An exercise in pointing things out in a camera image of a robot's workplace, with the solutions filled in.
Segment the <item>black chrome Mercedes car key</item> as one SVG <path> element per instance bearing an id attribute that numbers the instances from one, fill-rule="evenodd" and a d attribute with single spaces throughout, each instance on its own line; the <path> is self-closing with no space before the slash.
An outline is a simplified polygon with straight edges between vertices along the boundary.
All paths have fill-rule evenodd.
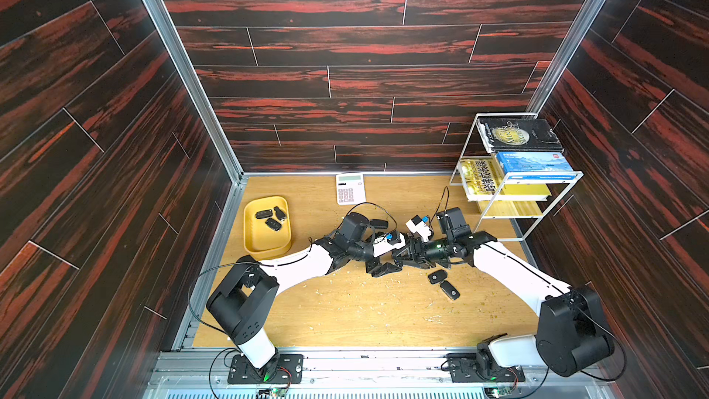
<path id="1" fill-rule="evenodd" d="M 274 214 L 275 214 L 275 217 L 276 217 L 280 222 L 283 222 L 283 221 L 285 221 L 285 220 L 287 219 L 287 214 L 286 214 L 285 211 L 282 210 L 280 207 L 274 206 L 274 207 L 273 207 L 273 212 L 274 212 Z"/>

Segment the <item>black flip car key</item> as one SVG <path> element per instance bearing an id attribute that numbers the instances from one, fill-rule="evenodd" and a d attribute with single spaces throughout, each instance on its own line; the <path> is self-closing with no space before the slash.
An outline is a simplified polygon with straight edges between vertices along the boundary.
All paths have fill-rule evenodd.
<path id="1" fill-rule="evenodd" d="M 282 229 L 282 224 L 273 218 L 267 219 L 265 224 L 273 231 L 280 231 Z"/>

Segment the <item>black car key front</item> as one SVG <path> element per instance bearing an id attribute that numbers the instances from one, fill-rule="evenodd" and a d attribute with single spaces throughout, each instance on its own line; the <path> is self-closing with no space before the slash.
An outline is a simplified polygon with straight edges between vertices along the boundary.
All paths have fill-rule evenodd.
<path id="1" fill-rule="evenodd" d="M 268 210 L 261 210 L 256 212 L 255 217 L 257 219 L 268 219 L 273 217 L 273 210 L 268 209 Z"/>

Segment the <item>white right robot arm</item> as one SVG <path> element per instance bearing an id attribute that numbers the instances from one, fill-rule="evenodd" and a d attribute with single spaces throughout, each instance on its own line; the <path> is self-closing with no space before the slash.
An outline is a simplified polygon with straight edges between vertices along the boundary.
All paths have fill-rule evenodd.
<path id="1" fill-rule="evenodd" d="M 587 286 L 572 287 L 517 257 L 485 231 L 474 232 L 459 209 L 437 215 L 442 238 L 432 238 L 424 219 L 406 224 L 408 234 L 384 236 L 400 266 L 450 267 L 454 260 L 489 275 L 517 295 L 537 315 L 534 334 L 489 338 L 478 346 L 478 366 L 546 366 L 570 377 L 615 351 L 615 339 L 599 295 Z"/>

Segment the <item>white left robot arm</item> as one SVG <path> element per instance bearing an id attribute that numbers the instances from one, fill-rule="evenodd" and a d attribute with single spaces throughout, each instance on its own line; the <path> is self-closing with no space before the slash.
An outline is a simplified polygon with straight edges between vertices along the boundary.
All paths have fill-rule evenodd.
<path id="1" fill-rule="evenodd" d="M 206 307 L 253 369 L 269 377 L 278 350 L 264 325 L 278 295 L 313 278 L 334 273 L 349 262 L 376 262 L 406 246 L 405 234 L 383 232 L 383 222 L 358 212 L 307 249 L 258 262 L 247 256 L 229 270 L 208 298 Z"/>

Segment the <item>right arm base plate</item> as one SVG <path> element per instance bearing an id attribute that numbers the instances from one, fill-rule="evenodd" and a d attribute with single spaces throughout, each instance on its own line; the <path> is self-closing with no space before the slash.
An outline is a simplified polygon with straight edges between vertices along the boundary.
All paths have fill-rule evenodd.
<path id="1" fill-rule="evenodd" d="M 500 367 L 486 352 L 450 353 L 441 370 L 451 375 L 454 383 L 502 382 L 517 384 L 525 381 L 520 369 Z"/>

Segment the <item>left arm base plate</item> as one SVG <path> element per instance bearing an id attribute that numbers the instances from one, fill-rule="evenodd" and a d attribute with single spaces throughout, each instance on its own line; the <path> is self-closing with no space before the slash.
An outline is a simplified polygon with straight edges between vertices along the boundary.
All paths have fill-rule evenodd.
<path id="1" fill-rule="evenodd" d="M 277 353 L 266 365 L 255 368 L 243 355 L 234 356 L 227 383 L 230 385 L 255 384 L 300 384 L 302 382 L 304 356 L 302 354 Z"/>

